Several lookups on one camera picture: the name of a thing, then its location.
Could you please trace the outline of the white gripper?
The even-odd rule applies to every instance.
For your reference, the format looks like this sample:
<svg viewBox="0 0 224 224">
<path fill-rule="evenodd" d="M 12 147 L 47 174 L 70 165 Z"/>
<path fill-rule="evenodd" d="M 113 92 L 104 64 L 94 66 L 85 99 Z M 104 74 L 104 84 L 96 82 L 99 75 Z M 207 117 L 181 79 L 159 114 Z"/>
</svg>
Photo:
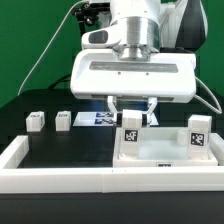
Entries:
<svg viewBox="0 0 224 224">
<path fill-rule="evenodd" d="M 117 98 L 147 100 L 143 126 L 157 126 L 159 102 L 188 103 L 196 93 L 196 57 L 189 53 L 154 53 L 149 61 L 122 61 L 112 49 L 86 49 L 74 62 L 70 89 L 78 99 L 104 99 L 113 122 L 122 125 Z"/>
</svg>

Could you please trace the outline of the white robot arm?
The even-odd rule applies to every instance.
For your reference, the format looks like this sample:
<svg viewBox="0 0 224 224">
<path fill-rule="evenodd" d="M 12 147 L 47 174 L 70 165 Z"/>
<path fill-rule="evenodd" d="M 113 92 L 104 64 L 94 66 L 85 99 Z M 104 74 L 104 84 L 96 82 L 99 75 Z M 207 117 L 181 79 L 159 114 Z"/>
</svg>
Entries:
<svg viewBox="0 0 224 224">
<path fill-rule="evenodd" d="M 89 0 L 102 27 L 82 36 L 70 89 L 78 99 L 105 100 L 106 112 L 80 112 L 76 126 L 120 122 L 119 100 L 147 104 L 152 124 L 159 102 L 187 103 L 196 96 L 196 56 L 207 36 L 200 0 Z"/>
</svg>

